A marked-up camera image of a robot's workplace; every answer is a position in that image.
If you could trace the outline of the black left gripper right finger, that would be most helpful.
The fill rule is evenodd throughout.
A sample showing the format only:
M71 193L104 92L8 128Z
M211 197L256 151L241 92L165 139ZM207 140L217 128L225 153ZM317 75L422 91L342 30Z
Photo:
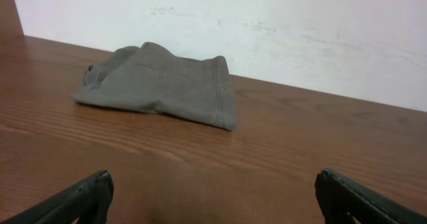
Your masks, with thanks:
M331 169L317 174L316 199L326 223L424 224L426 217Z

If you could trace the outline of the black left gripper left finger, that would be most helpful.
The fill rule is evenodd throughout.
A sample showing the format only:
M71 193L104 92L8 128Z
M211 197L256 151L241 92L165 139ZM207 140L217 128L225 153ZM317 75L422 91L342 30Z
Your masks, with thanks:
M1 224L105 224L113 193L110 173L97 171Z

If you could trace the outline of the grey shorts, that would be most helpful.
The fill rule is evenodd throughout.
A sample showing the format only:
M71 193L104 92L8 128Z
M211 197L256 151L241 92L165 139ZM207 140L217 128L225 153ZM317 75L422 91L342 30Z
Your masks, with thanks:
M236 102L225 57L178 57L145 42L90 65L73 99L82 104L173 115L235 130Z

